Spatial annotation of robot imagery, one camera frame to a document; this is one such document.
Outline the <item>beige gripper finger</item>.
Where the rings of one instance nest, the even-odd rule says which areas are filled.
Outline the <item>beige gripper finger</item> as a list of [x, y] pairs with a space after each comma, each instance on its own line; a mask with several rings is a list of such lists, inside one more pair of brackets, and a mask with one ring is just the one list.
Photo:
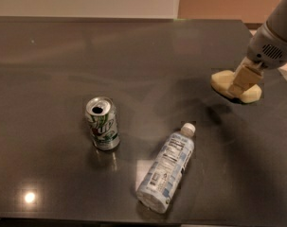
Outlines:
[[236, 98], [260, 98], [261, 88], [258, 83], [262, 78], [262, 63], [245, 57], [234, 72], [227, 92]]

